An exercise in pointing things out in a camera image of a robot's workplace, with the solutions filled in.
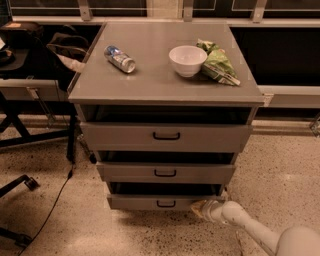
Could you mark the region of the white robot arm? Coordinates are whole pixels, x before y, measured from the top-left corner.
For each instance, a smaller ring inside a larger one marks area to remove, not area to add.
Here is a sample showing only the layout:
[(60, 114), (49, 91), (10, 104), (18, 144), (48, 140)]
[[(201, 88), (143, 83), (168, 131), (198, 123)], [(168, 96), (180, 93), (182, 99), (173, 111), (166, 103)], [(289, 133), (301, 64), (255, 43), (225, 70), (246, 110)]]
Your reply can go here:
[(281, 234), (252, 218), (237, 202), (201, 200), (192, 211), (209, 222), (242, 228), (269, 256), (320, 256), (320, 233), (306, 226), (293, 226)]

